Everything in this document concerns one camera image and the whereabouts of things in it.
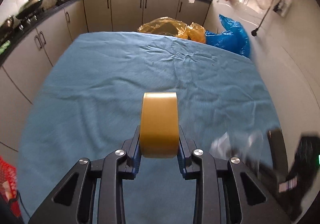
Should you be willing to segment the brown tape roll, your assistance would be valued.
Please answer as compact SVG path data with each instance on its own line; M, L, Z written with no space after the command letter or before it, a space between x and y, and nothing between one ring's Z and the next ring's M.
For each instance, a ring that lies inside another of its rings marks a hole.
M145 93L139 145L146 158L173 158L178 153L179 125L176 93Z

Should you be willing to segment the clear plastic cup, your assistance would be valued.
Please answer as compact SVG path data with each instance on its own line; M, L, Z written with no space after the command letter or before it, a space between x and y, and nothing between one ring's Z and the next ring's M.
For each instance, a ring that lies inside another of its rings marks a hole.
M262 150L263 134L260 130L254 130L253 132L225 132L223 136L212 142L209 152L213 157L223 160L238 157L257 175Z

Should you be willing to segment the grey lower kitchen cabinets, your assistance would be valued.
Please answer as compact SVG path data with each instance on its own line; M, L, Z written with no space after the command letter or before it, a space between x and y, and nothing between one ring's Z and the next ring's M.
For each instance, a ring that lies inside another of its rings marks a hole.
M136 31L159 17L203 24L212 0L68 0L19 27L1 54L1 144L18 150L25 119L60 56L81 34Z

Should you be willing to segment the blue table cloth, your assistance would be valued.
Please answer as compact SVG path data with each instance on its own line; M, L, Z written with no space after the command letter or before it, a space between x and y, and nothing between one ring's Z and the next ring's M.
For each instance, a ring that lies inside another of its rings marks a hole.
M141 130L140 170L124 183L127 222L191 223L195 182L178 169L178 130L204 151L230 134L245 156L271 166L266 132L277 126L270 94L247 57L168 36L80 35L44 80L22 134L23 219L79 159L104 158Z

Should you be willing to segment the blue plastic bag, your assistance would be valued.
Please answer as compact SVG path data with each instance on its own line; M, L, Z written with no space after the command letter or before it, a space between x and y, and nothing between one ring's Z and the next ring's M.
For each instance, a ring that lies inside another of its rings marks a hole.
M206 30L206 44L250 58L249 36L242 24L223 15L219 19L225 31L216 34Z

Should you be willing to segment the yellow plastic bag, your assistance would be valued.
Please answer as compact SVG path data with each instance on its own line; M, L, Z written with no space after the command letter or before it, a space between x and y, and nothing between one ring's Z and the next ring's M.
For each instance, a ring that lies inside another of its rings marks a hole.
M165 35L206 44L205 28L195 22L190 25L171 17L161 17L141 25L138 30L144 34Z

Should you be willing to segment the red plastic mesh basket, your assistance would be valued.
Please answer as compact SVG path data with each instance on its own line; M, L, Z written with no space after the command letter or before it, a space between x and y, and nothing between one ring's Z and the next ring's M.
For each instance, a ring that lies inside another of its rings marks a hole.
M18 205L17 174L16 168L1 157L1 197L9 207L12 214L21 218Z

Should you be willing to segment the green cloth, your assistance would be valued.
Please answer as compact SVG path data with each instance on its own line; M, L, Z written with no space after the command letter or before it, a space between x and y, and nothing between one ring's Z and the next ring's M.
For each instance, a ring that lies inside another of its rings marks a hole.
M11 41L7 40L5 41L1 46L0 46L0 54L2 54L3 52L5 52L7 50L8 47L10 47L11 45Z

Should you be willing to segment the black frying pan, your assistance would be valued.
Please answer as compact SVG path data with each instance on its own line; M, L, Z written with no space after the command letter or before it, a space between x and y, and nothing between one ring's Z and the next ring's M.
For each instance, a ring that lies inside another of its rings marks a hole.
M9 16L0 27L0 39L6 38L14 29L14 18Z

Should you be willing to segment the wok with lid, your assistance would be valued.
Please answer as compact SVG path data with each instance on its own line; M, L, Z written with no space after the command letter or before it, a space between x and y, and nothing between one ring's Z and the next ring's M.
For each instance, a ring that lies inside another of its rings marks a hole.
M43 0L28 0L20 7L18 14L15 17L19 20L24 19L39 8L42 5L42 2Z

